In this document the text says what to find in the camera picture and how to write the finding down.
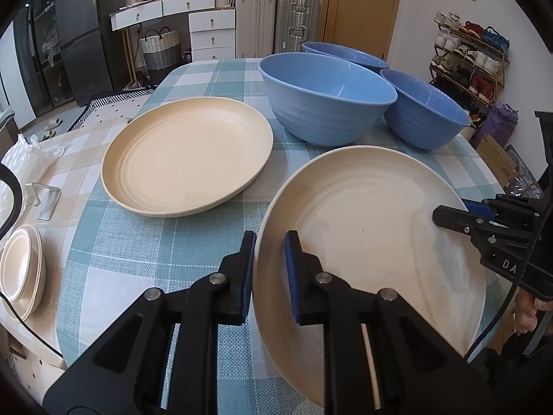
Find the metal screw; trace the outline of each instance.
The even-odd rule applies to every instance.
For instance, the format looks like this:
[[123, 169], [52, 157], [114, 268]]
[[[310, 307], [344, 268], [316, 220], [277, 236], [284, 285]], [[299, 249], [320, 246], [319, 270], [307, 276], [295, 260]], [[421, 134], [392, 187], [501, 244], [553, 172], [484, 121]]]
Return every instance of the metal screw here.
[[332, 275], [330, 273], [326, 273], [325, 271], [323, 271], [322, 273], [316, 274], [315, 280], [319, 284], [328, 284], [332, 280]]
[[394, 289], [386, 287], [381, 290], [381, 297], [385, 301], [393, 301], [397, 298], [397, 292]]
[[158, 299], [160, 296], [161, 296], [161, 290], [156, 287], [152, 287], [144, 292], [144, 297], [148, 301], [154, 301]]
[[227, 277], [223, 273], [212, 273], [209, 275], [209, 282], [212, 284], [222, 284], [227, 280]]

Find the hand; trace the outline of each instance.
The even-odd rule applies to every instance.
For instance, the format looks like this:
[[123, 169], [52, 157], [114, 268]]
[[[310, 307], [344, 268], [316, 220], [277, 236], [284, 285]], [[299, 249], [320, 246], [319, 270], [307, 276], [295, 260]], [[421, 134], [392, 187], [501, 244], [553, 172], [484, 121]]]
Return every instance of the hand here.
[[520, 289], [515, 298], [515, 329], [522, 334], [536, 329], [538, 310], [553, 310], [553, 301], [544, 303], [526, 290]]

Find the drawer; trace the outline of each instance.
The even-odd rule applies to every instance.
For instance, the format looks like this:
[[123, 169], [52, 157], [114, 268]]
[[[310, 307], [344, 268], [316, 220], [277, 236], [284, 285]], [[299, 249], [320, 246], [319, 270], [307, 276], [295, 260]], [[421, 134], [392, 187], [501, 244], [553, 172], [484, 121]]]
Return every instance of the drawer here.
[[213, 9], [215, 0], [162, 0], [163, 15], [197, 11], [200, 9]]
[[189, 14], [188, 24], [191, 33], [196, 31], [225, 30], [234, 28], [234, 19], [234, 9], [204, 11]]
[[190, 45], [192, 49], [232, 47], [234, 46], [234, 28], [190, 33]]
[[193, 61], [209, 61], [210, 59], [234, 59], [234, 56], [234, 47], [192, 50]]
[[137, 23], [157, 19], [162, 16], [161, 1], [152, 1], [113, 14], [111, 20], [112, 29], [120, 30], [126, 26], [136, 25]]

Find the woven basket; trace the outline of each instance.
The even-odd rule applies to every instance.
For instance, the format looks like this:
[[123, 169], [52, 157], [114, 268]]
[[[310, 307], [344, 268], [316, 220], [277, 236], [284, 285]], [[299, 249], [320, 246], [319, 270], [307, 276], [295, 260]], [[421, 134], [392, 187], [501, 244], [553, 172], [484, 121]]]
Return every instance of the woven basket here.
[[140, 48], [153, 84], [159, 84], [172, 70], [182, 65], [179, 30], [163, 33], [164, 29], [169, 28], [148, 30], [146, 34], [153, 31], [157, 35], [140, 39]]

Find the silver suitcase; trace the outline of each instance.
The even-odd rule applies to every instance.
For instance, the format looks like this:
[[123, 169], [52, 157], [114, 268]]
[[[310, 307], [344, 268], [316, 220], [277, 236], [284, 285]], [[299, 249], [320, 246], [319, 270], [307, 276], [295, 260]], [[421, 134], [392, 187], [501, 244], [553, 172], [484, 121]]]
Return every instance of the silver suitcase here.
[[317, 36], [321, 0], [276, 0], [276, 5], [273, 53], [302, 51], [301, 45]]
[[236, 57], [273, 52], [276, 0], [236, 0]]

